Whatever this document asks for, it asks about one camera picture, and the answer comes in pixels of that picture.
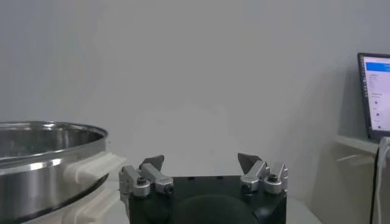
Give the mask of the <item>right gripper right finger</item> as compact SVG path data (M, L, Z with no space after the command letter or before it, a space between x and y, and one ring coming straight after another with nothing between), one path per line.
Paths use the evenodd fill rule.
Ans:
M239 182L245 194L253 194L261 186L269 194L288 191L288 169L283 163L269 165L259 156L238 153L239 164L243 170Z

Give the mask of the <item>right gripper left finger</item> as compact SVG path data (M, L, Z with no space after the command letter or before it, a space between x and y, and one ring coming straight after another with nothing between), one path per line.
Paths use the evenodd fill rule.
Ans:
M152 192L152 186L156 193L173 193L173 177L161 173L164 160L163 155L157 155L144 159L137 169L133 166L122 167L119 171L121 198L129 198L131 194L135 197L147 197Z

